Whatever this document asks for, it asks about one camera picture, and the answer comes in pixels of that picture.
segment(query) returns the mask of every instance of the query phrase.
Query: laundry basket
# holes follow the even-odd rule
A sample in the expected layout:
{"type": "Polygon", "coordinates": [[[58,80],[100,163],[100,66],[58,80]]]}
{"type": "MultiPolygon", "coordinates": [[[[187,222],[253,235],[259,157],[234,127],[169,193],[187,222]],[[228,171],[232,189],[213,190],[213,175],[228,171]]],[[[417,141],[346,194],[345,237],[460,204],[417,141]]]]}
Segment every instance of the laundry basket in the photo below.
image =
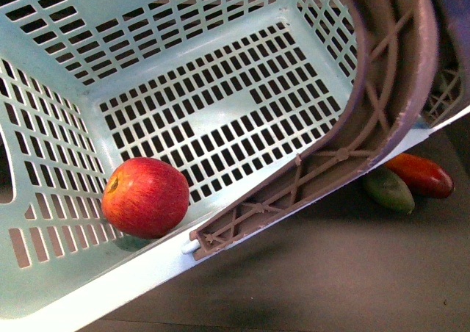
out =
{"type": "Polygon", "coordinates": [[[0,0],[0,28],[2,331],[77,329],[359,177],[438,56],[431,0],[0,0]],[[152,242],[101,213],[137,156],[190,185],[152,242]]]}
{"type": "Polygon", "coordinates": [[[440,26],[438,72],[422,116],[446,125],[470,104],[470,0],[433,0],[440,26]]]}

